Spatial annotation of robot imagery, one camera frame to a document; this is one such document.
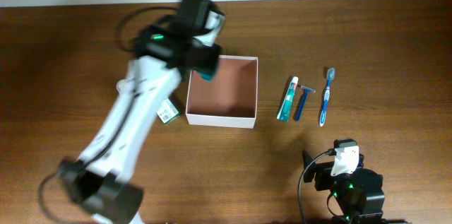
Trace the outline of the teal mouthwash bottle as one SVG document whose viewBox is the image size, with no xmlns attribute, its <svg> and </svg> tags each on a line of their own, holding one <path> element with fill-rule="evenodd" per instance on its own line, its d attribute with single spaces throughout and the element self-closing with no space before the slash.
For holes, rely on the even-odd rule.
<svg viewBox="0 0 452 224">
<path fill-rule="evenodd" d="M 210 71 L 208 73 L 204 73 L 204 72 L 200 72 L 199 71 L 198 74 L 201 76 L 201 78 L 203 80 L 205 80 L 205 81 L 212 81 L 215 78 L 217 72 L 218 72 L 217 70 Z"/>
</svg>

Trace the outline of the green and white soap box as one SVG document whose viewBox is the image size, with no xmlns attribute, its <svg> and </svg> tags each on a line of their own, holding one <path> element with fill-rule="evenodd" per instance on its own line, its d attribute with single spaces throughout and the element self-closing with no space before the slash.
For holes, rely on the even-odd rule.
<svg viewBox="0 0 452 224">
<path fill-rule="evenodd" d="M 163 124 L 169 124 L 180 116 L 180 111 L 169 98 L 165 98 L 157 109 L 157 116 Z"/>
</svg>

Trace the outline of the green and white toothpaste tube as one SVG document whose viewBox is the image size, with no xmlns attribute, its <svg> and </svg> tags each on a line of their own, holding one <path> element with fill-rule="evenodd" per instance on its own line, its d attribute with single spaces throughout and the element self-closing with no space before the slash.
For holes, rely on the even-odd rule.
<svg viewBox="0 0 452 224">
<path fill-rule="evenodd" d="M 292 108 L 293 98 L 296 93 L 297 85 L 298 85 L 299 78 L 296 76 L 293 76 L 290 84 L 287 88 L 287 92 L 285 94 L 284 100 L 282 102 L 282 105 L 279 109 L 279 112 L 277 114 L 277 119 L 283 122 L 288 122 L 290 118 L 290 110 Z"/>
</svg>

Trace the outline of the clear bottle with purple liquid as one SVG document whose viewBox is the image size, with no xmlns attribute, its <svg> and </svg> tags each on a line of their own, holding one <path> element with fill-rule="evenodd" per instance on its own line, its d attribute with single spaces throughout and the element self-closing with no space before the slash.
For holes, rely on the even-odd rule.
<svg viewBox="0 0 452 224">
<path fill-rule="evenodd" d="M 120 95 L 127 93 L 129 90 L 129 82 L 126 79 L 121 79 L 117 82 L 116 89 Z"/>
</svg>

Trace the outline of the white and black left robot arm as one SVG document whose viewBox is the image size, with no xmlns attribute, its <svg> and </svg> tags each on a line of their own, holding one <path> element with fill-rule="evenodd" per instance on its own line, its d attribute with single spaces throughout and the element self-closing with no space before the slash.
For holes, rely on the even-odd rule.
<svg viewBox="0 0 452 224">
<path fill-rule="evenodd" d="M 156 23 L 133 41 L 125 86 L 96 137 L 77 160 L 56 172 L 70 200 L 99 223 L 141 223 L 144 192 L 130 183 L 136 162 L 165 98 L 194 70 L 214 77 L 222 22 L 199 28 Z"/>
</svg>

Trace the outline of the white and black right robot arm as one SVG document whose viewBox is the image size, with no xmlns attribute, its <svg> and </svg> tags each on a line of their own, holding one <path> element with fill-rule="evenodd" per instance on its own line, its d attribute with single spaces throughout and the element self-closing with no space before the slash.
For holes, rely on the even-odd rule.
<svg viewBox="0 0 452 224">
<path fill-rule="evenodd" d="M 316 191 L 329 191 L 342 213 L 334 213 L 332 223 L 390 224 L 405 223 L 403 219 L 387 220 L 383 217 L 385 195 L 383 176 L 364 168 L 364 155 L 359 152 L 356 140 L 337 139 L 333 147 L 311 157 L 302 152 L 304 169 L 297 185 L 299 212 L 307 222 L 302 203 L 302 184 L 313 182 Z"/>
</svg>

